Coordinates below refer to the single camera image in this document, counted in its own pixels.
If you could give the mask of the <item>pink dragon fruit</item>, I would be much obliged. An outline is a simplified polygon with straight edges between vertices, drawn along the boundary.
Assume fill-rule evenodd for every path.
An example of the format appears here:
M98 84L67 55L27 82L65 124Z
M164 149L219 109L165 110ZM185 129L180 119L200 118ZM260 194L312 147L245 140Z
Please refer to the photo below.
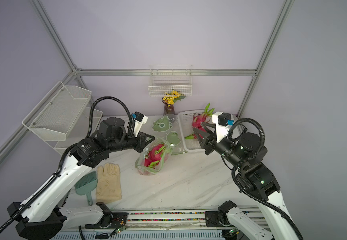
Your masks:
M210 109L210 103L208 103L201 114L193 116L191 123L192 127L199 130L204 130L201 124L209 122L209 118L212 117L213 111L214 108Z
M184 138L185 140L194 140L197 139L195 133L192 133Z

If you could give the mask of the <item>green-print zip-top bag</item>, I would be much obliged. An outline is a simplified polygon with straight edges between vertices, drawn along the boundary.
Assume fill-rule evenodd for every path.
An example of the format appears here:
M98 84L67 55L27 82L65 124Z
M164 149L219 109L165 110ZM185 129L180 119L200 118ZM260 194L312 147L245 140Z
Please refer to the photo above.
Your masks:
M140 154L135 162L135 168L142 176L151 176L159 173L165 162L171 156L174 146L169 142L157 138L152 141Z
M185 154L179 122L176 115L164 115L153 122L154 134L165 140L173 148L172 155Z

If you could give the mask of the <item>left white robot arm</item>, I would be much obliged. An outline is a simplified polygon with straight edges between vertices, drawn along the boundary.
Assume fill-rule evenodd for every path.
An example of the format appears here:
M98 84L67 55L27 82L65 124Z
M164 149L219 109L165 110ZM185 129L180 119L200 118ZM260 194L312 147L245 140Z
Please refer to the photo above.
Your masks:
M100 122L99 130L93 131L94 110L103 100L113 100L123 107L128 117L127 127L122 119L110 117ZM58 207L58 203L110 153L130 149L141 153L155 139L140 131L147 121L147 116L139 112L130 113L127 106L115 97L95 100L89 113L86 137L64 151L57 170L34 194L21 203L9 205L10 218L0 227L0 234L14 221L19 236L27 240L49 240L61 230L75 226L107 226L112 212L102 202L76 211Z

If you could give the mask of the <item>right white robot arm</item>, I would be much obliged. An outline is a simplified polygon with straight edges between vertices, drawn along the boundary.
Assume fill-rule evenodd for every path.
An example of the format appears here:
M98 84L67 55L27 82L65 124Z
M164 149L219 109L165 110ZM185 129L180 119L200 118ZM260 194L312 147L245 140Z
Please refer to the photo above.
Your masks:
M218 216L209 223L214 226L235 227L251 240L301 240L301 232L285 206L280 185L262 160L267 154L264 129L254 119L231 119L218 112L212 122L193 128L200 147L206 155L216 152L230 165L231 178L241 194L257 202L269 230L245 216L232 201L218 207Z

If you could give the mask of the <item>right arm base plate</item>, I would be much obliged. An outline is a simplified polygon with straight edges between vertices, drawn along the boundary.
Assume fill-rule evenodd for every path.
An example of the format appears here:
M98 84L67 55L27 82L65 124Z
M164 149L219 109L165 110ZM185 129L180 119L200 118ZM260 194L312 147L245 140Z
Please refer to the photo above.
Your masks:
M219 211L204 212L205 224L210 227L230 227L230 223Z

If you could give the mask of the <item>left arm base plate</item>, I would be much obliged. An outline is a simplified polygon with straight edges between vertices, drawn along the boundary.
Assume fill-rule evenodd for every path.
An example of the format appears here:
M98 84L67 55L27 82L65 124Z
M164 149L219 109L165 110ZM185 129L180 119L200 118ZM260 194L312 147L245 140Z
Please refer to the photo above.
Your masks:
M102 219L94 225L85 225L85 229L118 229L127 223L128 213L114 213L112 215L105 215Z

